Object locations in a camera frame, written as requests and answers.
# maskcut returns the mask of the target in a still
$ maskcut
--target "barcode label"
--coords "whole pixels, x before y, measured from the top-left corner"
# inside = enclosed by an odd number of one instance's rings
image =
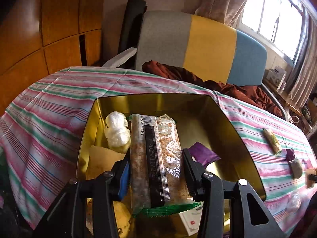
[[[144,125],[153,125],[153,124],[152,124],[152,117],[151,117],[151,116],[144,115],[144,116],[143,116],[143,124],[144,124]]]

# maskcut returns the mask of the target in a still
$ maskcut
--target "striped bedsheet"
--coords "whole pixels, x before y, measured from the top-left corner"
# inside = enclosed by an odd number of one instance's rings
[[[0,146],[10,169],[15,201],[35,228],[64,184],[75,176],[85,122],[101,96],[174,92],[207,94],[219,105],[248,148],[267,194],[266,206],[280,228],[291,233],[317,187],[306,189],[304,175],[291,177],[285,152],[274,156],[262,136],[271,128],[284,149],[293,148],[307,167],[316,157],[300,129],[257,107],[192,84],[152,74],[101,67],[70,67],[24,90],[0,119]],[[302,195],[301,208],[286,212],[290,195]]]

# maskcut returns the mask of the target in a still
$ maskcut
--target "brown cloth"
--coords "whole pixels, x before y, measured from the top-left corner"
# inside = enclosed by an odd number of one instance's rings
[[[203,81],[195,74],[184,68],[161,64],[156,61],[145,62],[142,65],[143,72],[152,73],[170,80],[184,81],[195,84],[221,94],[239,99],[269,113],[282,118],[281,110],[272,102],[268,95],[258,86],[236,86],[232,84],[216,83],[214,81]]]

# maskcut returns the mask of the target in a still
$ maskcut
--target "plastic food package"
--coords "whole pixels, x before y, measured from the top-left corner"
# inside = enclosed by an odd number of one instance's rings
[[[293,193],[287,203],[286,211],[287,212],[296,212],[302,203],[302,198],[298,193]]]
[[[106,117],[105,136],[110,149],[126,153],[130,146],[130,130],[128,121],[123,113],[112,112]]]
[[[273,149],[274,155],[280,154],[282,152],[282,146],[278,142],[277,138],[275,137],[273,131],[271,129],[263,129],[263,134],[271,148]]]
[[[170,215],[197,206],[187,189],[174,120],[140,114],[129,120],[132,214]]]

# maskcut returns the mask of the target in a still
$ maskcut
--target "chair backrest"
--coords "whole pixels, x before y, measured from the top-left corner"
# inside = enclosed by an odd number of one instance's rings
[[[136,69],[154,60],[184,67],[216,82],[261,84],[267,52],[250,36],[234,28],[182,12],[144,14],[137,47]]]

